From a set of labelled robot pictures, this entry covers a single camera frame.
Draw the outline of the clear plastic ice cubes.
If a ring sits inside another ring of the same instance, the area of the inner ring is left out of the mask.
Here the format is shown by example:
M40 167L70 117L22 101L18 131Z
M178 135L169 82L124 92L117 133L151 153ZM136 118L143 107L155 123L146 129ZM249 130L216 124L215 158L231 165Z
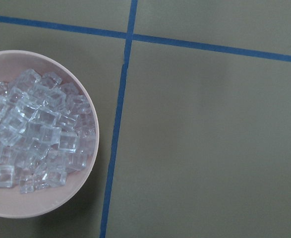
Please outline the clear plastic ice cubes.
M0 188L59 187L86 168L96 140L88 99L54 72L0 81Z

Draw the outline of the pink bowl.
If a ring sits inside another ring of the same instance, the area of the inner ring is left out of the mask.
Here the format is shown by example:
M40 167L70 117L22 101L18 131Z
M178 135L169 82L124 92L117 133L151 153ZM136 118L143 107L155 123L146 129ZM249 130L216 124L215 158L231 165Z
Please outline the pink bowl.
M51 58L29 51L0 51L0 80L12 81L22 71L32 68L39 74L53 71L65 82L73 82L79 92L88 96L87 90L66 67ZM95 121L96 140L94 153L87 160L87 167L70 174L66 184L57 188L41 189L27 194L20 194L17 187L0 188L0 217L22 219L37 217L49 213L70 200L84 185L96 162L99 147L99 122L94 105L91 109Z

